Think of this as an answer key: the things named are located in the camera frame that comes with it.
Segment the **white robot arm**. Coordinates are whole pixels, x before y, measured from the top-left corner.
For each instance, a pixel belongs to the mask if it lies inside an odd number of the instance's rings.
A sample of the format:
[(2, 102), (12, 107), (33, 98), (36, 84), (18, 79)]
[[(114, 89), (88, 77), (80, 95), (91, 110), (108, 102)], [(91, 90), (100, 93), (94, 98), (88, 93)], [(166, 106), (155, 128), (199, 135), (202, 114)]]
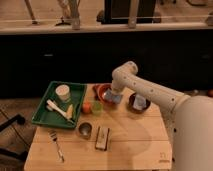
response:
[(213, 98), (187, 95), (139, 78), (137, 72), (133, 61), (114, 69), (112, 93), (119, 95), (128, 87), (175, 115), (175, 171), (213, 171)]

